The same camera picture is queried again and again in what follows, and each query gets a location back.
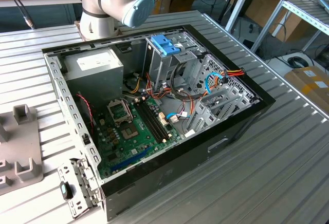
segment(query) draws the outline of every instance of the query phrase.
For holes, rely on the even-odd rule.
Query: red wire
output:
[[[93,124],[93,115],[92,115],[92,110],[89,106],[89,103],[88,101],[82,96],[82,95],[79,95],[77,94],[78,97],[80,97],[87,105],[87,108],[89,110],[89,115],[90,115],[90,123],[91,123],[91,126],[92,126],[92,134],[94,133],[94,124]]]

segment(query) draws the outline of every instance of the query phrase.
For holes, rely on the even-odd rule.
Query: slotted aluminum surface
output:
[[[285,0],[282,6],[329,35],[329,13],[318,0]]]
[[[316,112],[197,11],[150,16],[133,31],[191,24],[266,91],[276,103],[247,133],[215,158],[117,217],[115,224],[325,223],[329,216],[329,129]],[[0,196],[0,223],[69,223],[57,167],[79,158],[56,102],[41,48],[80,42],[74,26],[0,34],[0,111],[36,107],[45,178]],[[76,223],[104,223],[100,208]]]

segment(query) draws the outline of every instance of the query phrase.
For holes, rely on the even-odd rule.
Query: metal bracket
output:
[[[96,207],[102,201],[101,192],[92,168],[85,159],[69,160],[58,169],[61,182],[69,189],[61,188],[62,194],[71,191],[72,197],[68,200],[73,218],[77,218],[90,208]]]

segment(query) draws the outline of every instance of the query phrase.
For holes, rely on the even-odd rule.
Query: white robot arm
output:
[[[153,0],[82,0],[80,31],[89,40],[114,34],[114,19],[129,27],[140,26],[153,9]]]

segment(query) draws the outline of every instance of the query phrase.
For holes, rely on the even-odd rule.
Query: blue drive bay latch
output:
[[[165,56],[180,52],[180,48],[176,48],[164,35],[154,35],[151,37],[151,41]]]

